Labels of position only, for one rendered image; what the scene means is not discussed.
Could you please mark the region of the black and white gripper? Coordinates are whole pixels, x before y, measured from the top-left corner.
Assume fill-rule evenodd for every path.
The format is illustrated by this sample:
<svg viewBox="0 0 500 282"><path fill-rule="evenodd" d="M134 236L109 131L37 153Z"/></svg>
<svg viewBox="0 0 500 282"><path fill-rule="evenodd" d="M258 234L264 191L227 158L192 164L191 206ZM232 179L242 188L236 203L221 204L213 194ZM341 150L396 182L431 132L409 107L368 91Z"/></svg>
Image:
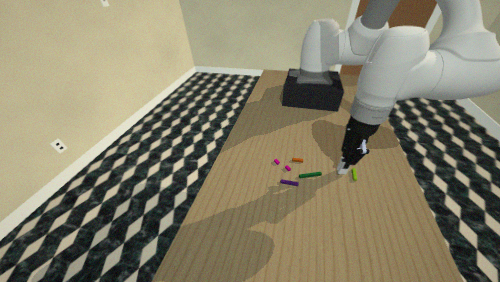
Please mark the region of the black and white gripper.
<svg viewBox="0 0 500 282"><path fill-rule="evenodd" d="M369 125L369 124L359 122L356 119L354 119L352 116L350 116L350 119L348 121L348 125L346 125L346 132L345 132L344 141L343 141L343 145L342 145L342 149L341 149L343 154L342 154L340 162L337 166L338 174L346 174L350 165L356 165L365 154L369 153L369 149L366 149L366 144L368 143L369 137L376 133L379 126L380 126L380 124L379 125ZM349 135L348 135L348 132L349 132Z"/></svg>

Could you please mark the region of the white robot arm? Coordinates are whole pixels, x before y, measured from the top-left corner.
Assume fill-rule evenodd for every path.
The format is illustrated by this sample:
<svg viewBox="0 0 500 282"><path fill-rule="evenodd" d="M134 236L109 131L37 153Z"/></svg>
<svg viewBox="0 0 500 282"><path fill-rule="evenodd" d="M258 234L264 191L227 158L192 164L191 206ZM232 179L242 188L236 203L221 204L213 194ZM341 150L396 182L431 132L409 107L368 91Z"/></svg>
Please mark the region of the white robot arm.
<svg viewBox="0 0 500 282"><path fill-rule="evenodd" d="M436 0L443 27L430 47L422 27L389 28L399 1L370 0L347 30L331 18L313 21L300 68L289 76L331 85L330 66L363 65L350 114L369 125L384 123L397 100L460 100L500 90L500 46L483 26L479 0Z"/></svg>

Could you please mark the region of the purple rod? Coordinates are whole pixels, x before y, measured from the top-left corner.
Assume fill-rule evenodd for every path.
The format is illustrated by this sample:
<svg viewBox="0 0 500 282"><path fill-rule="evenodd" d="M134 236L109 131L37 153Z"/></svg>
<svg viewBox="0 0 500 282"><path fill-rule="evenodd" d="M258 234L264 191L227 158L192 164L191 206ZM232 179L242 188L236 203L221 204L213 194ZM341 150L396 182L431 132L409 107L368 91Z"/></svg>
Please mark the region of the purple rod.
<svg viewBox="0 0 500 282"><path fill-rule="evenodd" d="M283 180L281 179L282 184L288 184L288 185L293 185L293 186L298 186L299 182L294 182L294 181L289 181L289 180Z"/></svg>

